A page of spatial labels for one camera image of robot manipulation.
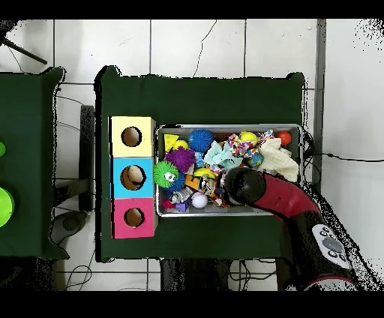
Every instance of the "yellow toy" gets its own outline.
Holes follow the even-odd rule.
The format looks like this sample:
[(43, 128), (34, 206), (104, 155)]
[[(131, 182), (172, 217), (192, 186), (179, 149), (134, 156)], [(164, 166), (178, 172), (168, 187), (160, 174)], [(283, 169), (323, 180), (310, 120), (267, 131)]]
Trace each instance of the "yellow toy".
[(194, 177), (201, 177), (203, 175), (207, 175), (211, 179), (216, 179), (216, 175), (210, 169), (207, 168), (196, 169), (193, 173)]
[(186, 141), (184, 140), (178, 140), (173, 144), (173, 150), (176, 150), (178, 147), (183, 147), (184, 149), (188, 149), (189, 146)]
[(254, 133), (250, 133), (249, 131), (243, 131), (240, 133), (240, 140), (257, 141), (257, 136)]
[(164, 148), (165, 148), (165, 152), (170, 152), (173, 145), (175, 145), (175, 142), (177, 141), (177, 139), (179, 138), (179, 136), (177, 135), (171, 135), (169, 133), (165, 133), (164, 134)]

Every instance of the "orange ball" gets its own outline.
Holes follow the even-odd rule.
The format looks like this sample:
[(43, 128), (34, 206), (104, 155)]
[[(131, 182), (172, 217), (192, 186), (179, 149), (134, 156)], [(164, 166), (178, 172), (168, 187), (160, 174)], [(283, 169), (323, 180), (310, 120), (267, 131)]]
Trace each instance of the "orange ball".
[(291, 135), (288, 131), (280, 131), (276, 134), (276, 138), (281, 139), (281, 145), (286, 146), (291, 142)]

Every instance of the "round hole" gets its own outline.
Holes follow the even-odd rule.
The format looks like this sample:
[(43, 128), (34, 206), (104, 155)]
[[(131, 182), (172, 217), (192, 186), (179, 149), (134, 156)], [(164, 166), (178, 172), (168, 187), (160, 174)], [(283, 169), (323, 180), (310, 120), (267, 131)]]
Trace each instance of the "round hole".
[(144, 213), (139, 208), (130, 208), (124, 214), (124, 221), (129, 227), (139, 227), (144, 222)]
[(139, 190), (146, 181), (146, 174), (140, 166), (126, 166), (121, 171), (120, 181), (127, 190)]
[(127, 147), (136, 147), (141, 143), (142, 134), (136, 127), (128, 127), (121, 133), (121, 141)]

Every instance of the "green tablecloth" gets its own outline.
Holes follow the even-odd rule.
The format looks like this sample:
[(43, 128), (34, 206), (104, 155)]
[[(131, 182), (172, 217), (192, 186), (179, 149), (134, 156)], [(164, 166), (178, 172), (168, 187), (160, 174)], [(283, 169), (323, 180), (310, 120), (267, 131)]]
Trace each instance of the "green tablecloth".
[(15, 200), (0, 227), (0, 256), (66, 258), (49, 240), (53, 207), (53, 93), (63, 69), (0, 73), (0, 187)]
[(153, 238), (110, 235), (108, 116), (150, 116), (162, 124), (302, 124), (301, 73), (286, 79), (123, 77), (104, 67), (95, 80), (97, 260), (110, 257), (254, 258), (281, 255), (280, 221), (255, 217), (159, 217)]

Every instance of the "purple spiky ball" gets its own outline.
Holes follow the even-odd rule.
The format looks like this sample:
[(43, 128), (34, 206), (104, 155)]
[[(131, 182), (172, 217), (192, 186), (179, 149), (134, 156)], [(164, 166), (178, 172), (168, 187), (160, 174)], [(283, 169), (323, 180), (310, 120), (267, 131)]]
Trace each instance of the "purple spiky ball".
[(176, 150), (165, 155), (165, 160), (172, 162), (177, 169), (186, 173), (196, 163), (195, 151), (178, 147)]

